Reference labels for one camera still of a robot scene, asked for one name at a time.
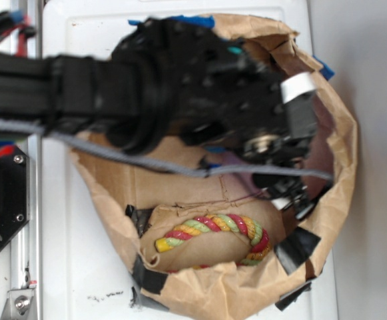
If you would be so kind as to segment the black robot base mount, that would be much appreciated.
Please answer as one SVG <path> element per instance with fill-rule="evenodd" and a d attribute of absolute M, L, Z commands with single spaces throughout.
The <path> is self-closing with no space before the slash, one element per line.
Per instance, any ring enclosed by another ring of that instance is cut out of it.
<path fill-rule="evenodd" d="M 28 222 L 27 163 L 15 145 L 0 150 L 0 252 Z"/>

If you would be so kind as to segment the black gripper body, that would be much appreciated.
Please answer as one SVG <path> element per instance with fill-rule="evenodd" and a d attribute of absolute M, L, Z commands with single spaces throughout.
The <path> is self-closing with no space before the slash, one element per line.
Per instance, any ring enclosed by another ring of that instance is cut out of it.
<path fill-rule="evenodd" d="M 285 77 L 245 38 L 179 36 L 179 137 L 251 163 L 289 166 L 306 158 L 317 132 L 314 85 Z"/>

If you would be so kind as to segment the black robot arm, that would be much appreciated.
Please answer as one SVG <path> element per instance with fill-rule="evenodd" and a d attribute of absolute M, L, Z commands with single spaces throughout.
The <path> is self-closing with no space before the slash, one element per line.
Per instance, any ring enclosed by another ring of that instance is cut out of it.
<path fill-rule="evenodd" d="M 172 19 L 149 19 L 108 61 L 0 53 L 0 118 L 47 130 L 104 133 L 129 155 L 167 135 L 218 146 L 254 163 L 308 155 L 317 132 L 310 75 L 285 79 L 241 41 Z"/>

